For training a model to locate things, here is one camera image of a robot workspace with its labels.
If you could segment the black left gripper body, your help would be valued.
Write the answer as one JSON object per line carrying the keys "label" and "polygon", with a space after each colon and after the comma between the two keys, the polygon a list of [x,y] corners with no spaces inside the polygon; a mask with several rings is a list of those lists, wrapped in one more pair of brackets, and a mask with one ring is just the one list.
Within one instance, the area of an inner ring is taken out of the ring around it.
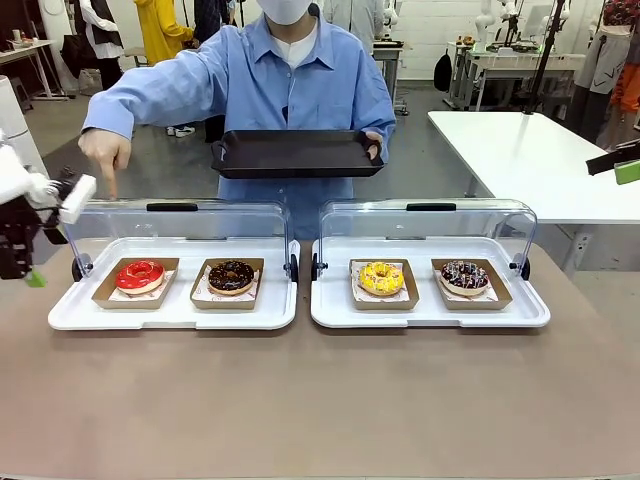
{"label": "black left gripper body", "polygon": [[33,266],[33,240],[41,219],[26,197],[1,206],[1,279],[25,278]]}

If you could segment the person's right hand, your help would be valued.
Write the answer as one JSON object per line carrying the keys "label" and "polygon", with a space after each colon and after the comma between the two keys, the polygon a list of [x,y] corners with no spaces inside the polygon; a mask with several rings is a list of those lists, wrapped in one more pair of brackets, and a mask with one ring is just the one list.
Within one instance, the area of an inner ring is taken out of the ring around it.
{"label": "person's right hand", "polygon": [[91,128],[80,135],[78,146],[87,158],[98,164],[109,198],[115,200],[118,197],[116,171],[128,167],[131,140],[110,131]]}

